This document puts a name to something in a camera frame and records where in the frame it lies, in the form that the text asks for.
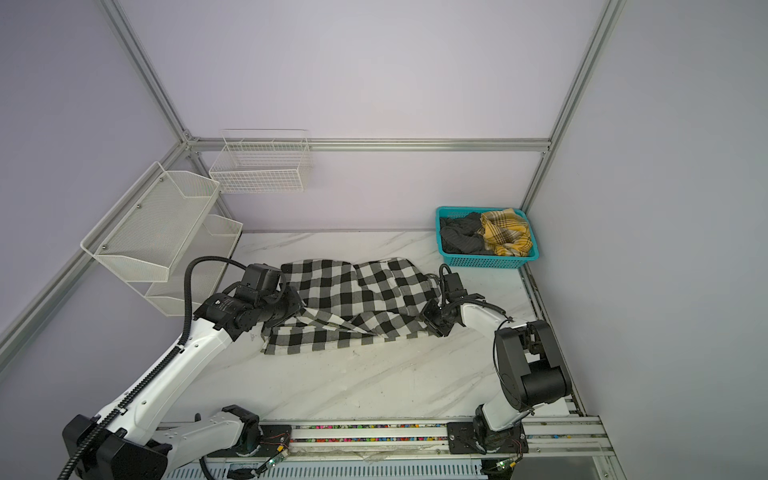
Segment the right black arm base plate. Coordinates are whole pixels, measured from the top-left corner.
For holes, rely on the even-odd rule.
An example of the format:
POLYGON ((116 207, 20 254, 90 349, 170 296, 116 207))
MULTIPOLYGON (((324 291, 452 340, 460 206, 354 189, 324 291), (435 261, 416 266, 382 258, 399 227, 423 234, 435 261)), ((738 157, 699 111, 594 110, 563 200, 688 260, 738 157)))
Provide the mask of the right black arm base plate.
POLYGON ((518 455, 529 452, 522 424, 493 431, 476 422, 450 422, 447 424, 447 437, 451 454, 518 455))

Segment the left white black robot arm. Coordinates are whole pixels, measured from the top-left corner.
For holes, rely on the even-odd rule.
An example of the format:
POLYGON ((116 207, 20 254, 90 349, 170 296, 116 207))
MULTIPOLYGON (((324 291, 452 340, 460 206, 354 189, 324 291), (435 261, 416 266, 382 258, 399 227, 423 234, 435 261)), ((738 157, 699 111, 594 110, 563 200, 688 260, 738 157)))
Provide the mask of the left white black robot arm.
POLYGON ((160 479, 219 450, 249 457, 261 449, 259 416, 238 405, 186 427, 157 430, 192 381, 242 334, 257 325, 280 326, 302 307, 283 272, 265 264, 244 266, 240 281, 195 306, 192 275, 208 260, 198 257, 185 270, 184 319, 176 343, 96 415, 77 415, 66 425, 62 436, 69 458, 60 478, 160 479))

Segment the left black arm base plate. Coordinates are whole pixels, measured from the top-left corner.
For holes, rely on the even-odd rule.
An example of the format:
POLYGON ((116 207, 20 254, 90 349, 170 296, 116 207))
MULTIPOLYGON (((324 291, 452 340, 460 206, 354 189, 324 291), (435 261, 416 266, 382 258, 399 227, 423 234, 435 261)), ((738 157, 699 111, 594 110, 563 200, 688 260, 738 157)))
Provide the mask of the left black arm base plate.
POLYGON ((243 448, 231 447, 214 451, 208 458, 269 458, 278 453, 279 447, 289 447, 292 430, 289 424, 261 424, 259 444, 252 451, 246 453, 243 448))

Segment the black white checkered shirt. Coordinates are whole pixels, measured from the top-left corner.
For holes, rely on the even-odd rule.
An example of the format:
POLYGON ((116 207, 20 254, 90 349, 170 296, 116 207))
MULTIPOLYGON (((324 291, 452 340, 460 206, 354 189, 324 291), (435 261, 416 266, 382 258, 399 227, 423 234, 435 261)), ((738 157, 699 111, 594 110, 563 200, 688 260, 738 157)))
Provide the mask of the black white checkered shirt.
POLYGON ((364 263, 330 259, 281 265, 287 285, 300 296, 300 312, 283 325, 263 328, 261 352, 296 355, 374 345, 429 334, 424 307, 440 298, 437 276, 410 260, 364 263))

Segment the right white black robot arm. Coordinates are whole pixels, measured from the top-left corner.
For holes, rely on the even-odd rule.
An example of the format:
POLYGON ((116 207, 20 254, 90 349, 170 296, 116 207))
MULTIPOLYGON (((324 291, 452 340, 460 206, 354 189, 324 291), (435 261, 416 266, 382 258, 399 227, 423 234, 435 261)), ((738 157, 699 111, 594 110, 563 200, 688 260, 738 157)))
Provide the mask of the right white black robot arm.
POLYGON ((458 273, 442 265, 437 274, 438 298, 427 302, 419 321, 438 336, 455 326, 471 329, 491 341, 499 392, 475 413, 477 437, 519 426, 545 404, 572 393, 572 383, 552 327, 544 320, 517 323, 500 306, 470 293, 458 273))

